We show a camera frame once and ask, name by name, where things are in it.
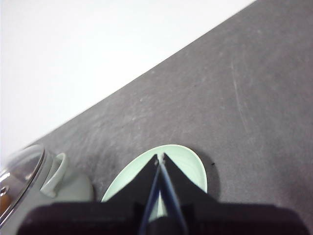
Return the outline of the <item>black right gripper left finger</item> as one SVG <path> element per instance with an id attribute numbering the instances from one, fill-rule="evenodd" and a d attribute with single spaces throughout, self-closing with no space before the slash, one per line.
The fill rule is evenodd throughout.
<path id="1" fill-rule="evenodd" d="M 159 160 L 156 154 L 129 182 L 101 202 L 103 222 L 148 222 L 158 197 Z"/>

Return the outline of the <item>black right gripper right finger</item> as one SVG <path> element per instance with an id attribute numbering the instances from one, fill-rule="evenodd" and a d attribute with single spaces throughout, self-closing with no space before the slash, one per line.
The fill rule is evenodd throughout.
<path id="1" fill-rule="evenodd" d="M 201 189 L 163 153 L 160 191 L 167 216 L 175 222 L 216 222 L 218 201 Z"/>

